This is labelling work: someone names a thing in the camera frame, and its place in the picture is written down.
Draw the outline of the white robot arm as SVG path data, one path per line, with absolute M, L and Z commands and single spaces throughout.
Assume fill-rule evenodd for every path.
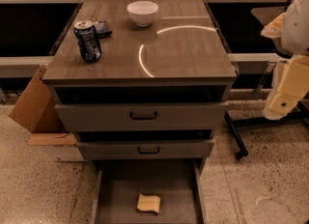
M 294 0 L 261 35 L 279 38 L 282 48 L 293 54 L 283 65 L 283 73 L 273 74 L 272 90 L 263 110 L 265 118 L 280 120 L 309 93 L 309 0 Z

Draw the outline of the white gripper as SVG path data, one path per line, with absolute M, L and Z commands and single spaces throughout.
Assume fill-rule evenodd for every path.
M 273 19 L 261 32 L 269 39 L 280 38 L 285 13 Z M 273 71 L 272 89 L 263 115 L 268 120 L 286 117 L 309 93 L 309 57 L 294 55 L 287 62 L 278 62 Z

